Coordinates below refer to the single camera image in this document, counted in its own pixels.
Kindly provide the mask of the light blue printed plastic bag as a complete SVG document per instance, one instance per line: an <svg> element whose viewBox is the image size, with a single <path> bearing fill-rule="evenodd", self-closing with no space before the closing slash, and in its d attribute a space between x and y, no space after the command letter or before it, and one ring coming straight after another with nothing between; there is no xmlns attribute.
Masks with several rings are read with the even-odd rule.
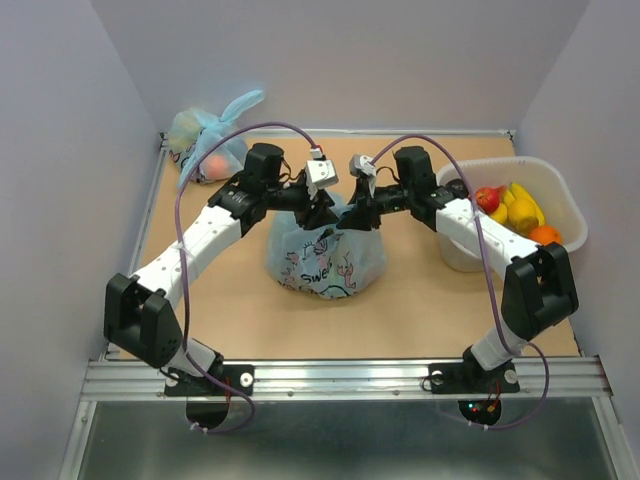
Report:
<svg viewBox="0 0 640 480"><path fill-rule="evenodd" d="M274 214L266 270L281 286L326 300L354 296L376 281L387 258L379 231L334 224L304 230L293 213Z"/></svg>

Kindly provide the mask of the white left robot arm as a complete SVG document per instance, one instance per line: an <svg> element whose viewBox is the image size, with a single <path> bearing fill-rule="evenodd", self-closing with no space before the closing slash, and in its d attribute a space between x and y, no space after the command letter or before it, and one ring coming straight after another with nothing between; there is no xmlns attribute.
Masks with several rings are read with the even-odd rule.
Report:
<svg viewBox="0 0 640 480"><path fill-rule="evenodd" d="M199 393L215 392L222 382L223 357L190 338L189 319L175 309L189 302L189 286L226 248L244 237L266 213L286 211L306 230L336 222L327 187L337 183L331 160L318 147L293 183L280 173L283 150L256 143L243 170L208 200L196 220L155 260L106 286L105 338L147 365L188 374Z"/></svg>

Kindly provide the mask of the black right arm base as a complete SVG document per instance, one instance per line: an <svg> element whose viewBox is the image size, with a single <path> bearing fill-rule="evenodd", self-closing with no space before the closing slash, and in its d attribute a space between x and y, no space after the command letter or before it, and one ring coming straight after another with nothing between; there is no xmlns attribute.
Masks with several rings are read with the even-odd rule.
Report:
<svg viewBox="0 0 640 480"><path fill-rule="evenodd" d="M512 361L484 370L468 347L456 362L428 366L421 389L435 395L463 395L458 401L461 415L472 425L494 427L502 414L502 396L520 392Z"/></svg>

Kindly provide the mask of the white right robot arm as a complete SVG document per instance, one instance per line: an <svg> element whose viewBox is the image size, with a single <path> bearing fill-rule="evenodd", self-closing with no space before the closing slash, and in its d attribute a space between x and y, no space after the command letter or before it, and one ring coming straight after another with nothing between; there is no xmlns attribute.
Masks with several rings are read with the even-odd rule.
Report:
<svg viewBox="0 0 640 480"><path fill-rule="evenodd" d="M573 314L579 306L569 254L553 242L543 246L526 239L474 207L469 190L439 184L429 154L421 146L394 154L397 180L379 187L372 158L355 155L349 170L356 179L340 229L369 231L385 214L408 211L432 231L478 256L491 274L503 280L494 310L495 326L465 355L463 384L482 390L496 378L496 368L518 356L540 333Z"/></svg>

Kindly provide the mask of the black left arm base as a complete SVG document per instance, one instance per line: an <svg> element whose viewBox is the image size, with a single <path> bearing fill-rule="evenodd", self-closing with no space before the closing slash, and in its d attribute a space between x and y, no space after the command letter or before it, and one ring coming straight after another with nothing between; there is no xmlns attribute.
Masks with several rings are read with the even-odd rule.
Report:
<svg viewBox="0 0 640 480"><path fill-rule="evenodd" d="M160 368L165 377L164 394L168 397L211 397L213 402L192 402L185 406L185 416L192 431L204 435L231 433L247 427L254 419L252 400L255 368L250 364L226 366L224 356L213 350L203 353L205 361L191 352L179 352L177 359Z"/></svg>

